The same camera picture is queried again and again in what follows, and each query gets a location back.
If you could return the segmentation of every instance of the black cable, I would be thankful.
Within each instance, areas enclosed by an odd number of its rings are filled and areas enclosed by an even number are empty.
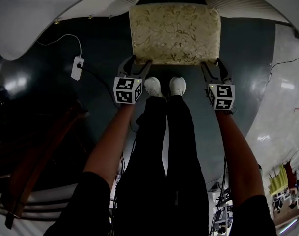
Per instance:
[[[120,177],[122,177],[124,169],[125,169],[125,160],[123,157],[123,151],[121,152],[121,156],[120,156],[120,161],[121,161],[121,174]],[[116,210],[116,188],[118,186],[118,183],[115,186],[115,190],[114,190],[114,199],[113,199],[113,207],[112,207],[112,232],[111,232],[111,236],[114,235],[114,214],[115,214],[115,210]]]
[[[224,185],[224,179],[225,179],[225,175],[226,175],[226,157],[224,157],[224,161],[223,161],[223,177],[222,177],[222,184],[221,184],[221,192],[220,192],[220,196],[219,196],[219,201],[218,201],[218,206],[217,206],[217,209],[216,209],[216,212],[214,214],[214,217],[212,219],[212,225],[211,225],[211,229],[209,231],[209,235],[210,236],[214,230],[214,226],[215,226],[215,220],[216,220],[216,217],[217,217],[217,214],[218,214],[218,211],[220,209],[220,206],[221,206],[221,200],[222,200],[222,194],[223,194],[223,185]]]
[[[295,60],[292,60],[292,61],[286,61],[286,62],[280,62],[280,63],[277,63],[276,65],[274,65],[271,69],[270,69],[270,72],[272,71],[272,69],[275,67],[275,66],[277,66],[277,65],[279,65],[279,64],[285,64],[285,63],[291,63],[291,62],[295,62],[296,60],[298,60],[299,58],[297,58],[297,59],[295,59]]]
[[[137,131],[132,129],[131,121],[130,121],[130,129],[131,129],[132,132],[137,133]]]
[[[137,139],[137,135],[135,136],[135,139],[134,139],[134,142],[133,142],[131,155],[132,155],[132,153],[134,152],[134,147],[135,147],[136,139]]]
[[[82,67],[78,67],[78,68],[80,68],[81,70],[84,70],[84,71],[86,71],[86,72],[89,72],[89,73],[92,74],[97,80],[99,80],[102,84],[104,84],[105,88],[107,89],[107,91],[108,91],[108,93],[109,93],[109,95],[110,95],[110,97],[111,97],[111,100],[112,100],[112,102],[113,102],[113,104],[114,104],[114,107],[115,107],[116,109],[119,109],[119,108],[117,107],[117,105],[116,105],[116,103],[115,103],[115,101],[114,101],[114,99],[113,99],[112,93],[110,92],[110,90],[109,90],[109,88],[108,88],[108,85],[105,83],[105,81],[104,81],[103,79],[101,79],[97,74],[93,73],[92,71],[90,71],[90,70],[88,70],[88,69],[85,69],[85,68],[82,68]]]
[[[119,110],[119,108],[117,107],[117,105],[116,105],[116,103],[115,103],[115,101],[114,101],[114,99],[113,99],[112,93],[110,92],[110,90],[109,90],[109,88],[108,88],[106,82],[105,82],[103,79],[101,79],[97,74],[93,73],[92,71],[90,71],[90,70],[88,70],[88,69],[85,69],[85,68],[82,68],[80,64],[78,64],[77,68],[79,68],[79,69],[81,69],[81,70],[84,70],[84,71],[86,71],[86,72],[89,72],[89,73],[92,74],[98,81],[100,81],[100,82],[105,86],[105,88],[107,89],[107,91],[108,91],[108,93],[109,93],[109,95],[110,95],[110,97],[111,97],[111,100],[112,100],[112,102],[113,102],[113,104],[114,104],[114,107],[115,107],[116,109]],[[135,130],[132,129],[131,122],[130,122],[130,130],[131,130],[132,132],[134,132],[134,133],[137,133],[137,131],[135,131]]]

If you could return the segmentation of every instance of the red object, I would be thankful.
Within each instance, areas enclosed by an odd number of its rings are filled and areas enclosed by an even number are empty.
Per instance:
[[[287,173],[287,178],[288,178],[288,188],[294,188],[295,184],[297,182],[295,175],[292,172],[291,166],[290,166],[290,162],[286,163],[284,165],[284,168],[286,170]]]

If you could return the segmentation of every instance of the white cable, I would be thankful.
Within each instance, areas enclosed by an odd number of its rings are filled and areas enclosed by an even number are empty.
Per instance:
[[[81,42],[80,42],[79,38],[76,37],[75,35],[72,35],[72,34],[65,34],[61,38],[65,37],[65,36],[72,36],[72,37],[75,37],[77,39],[77,41],[79,42],[79,45],[80,45],[80,57],[81,57],[82,56],[82,46],[81,46]],[[49,44],[42,44],[42,43],[38,42],[38,40],[37,40],[37,43],[39,45],[48,46],[48,45],[51,45],[51,44],[54,44],[54,43],[58,42],[61,38],[59,38],[58,40],[53,41],[53,42],[51,42]]]

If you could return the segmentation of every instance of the person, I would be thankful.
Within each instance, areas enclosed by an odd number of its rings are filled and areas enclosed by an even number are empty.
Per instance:
[[[297,181],[297,174],[294,175],[290,161],[284,165],[286,170],[287,179],[288,179],[288,189],[290,193],[290,209],[294,209],[298,205],[298,197],[299,197],[299,181]]]
[[[168,101],[161,93],[157,78],[148,78],[144,85],[149,98],[134,152],[116,188],[114,234],[206,236],[209,234],[208,194],[197,158],[192,116],[183,100],[185,80],[177,77],[170,80]],[[92,151],[71,201],[45,236],[106,235],[111,230],[110,190],[134,107],[122,105],[116,113]],[[248,234],[257,235],[264,229],[264,234],[276,235],[259,167],[250,147],[231,115],[224,111],[215,111],[215,115],[229,167],[234,206],[231,235],[248,232],[249,216],[259,226]],[[166,116],[167,174],[162,163]]]
[[[275,211],[277,211],[278,214],[281,213],[281,208],[282,208],[282,205],[283,205],[283,201],[282,201],[282,198],[281,197],[277,197],[277,194],[275,195],[276,196],[276,199],[274,201],[274,207],[275,207]]]

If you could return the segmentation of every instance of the electrical outlet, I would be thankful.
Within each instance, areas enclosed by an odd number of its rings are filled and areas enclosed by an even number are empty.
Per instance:
[[[85,60],[83,58],[81,58],[80,56],[76,56],[74,58],[74,63],[73,63],[73,68],[72,68],[72,73],[71,73],[71,77],[74,80],[78,81],[81,78],[82,70],[80,68],[78,68],[77,65],[80,64],[81,67],[83,67],[84,61]]]

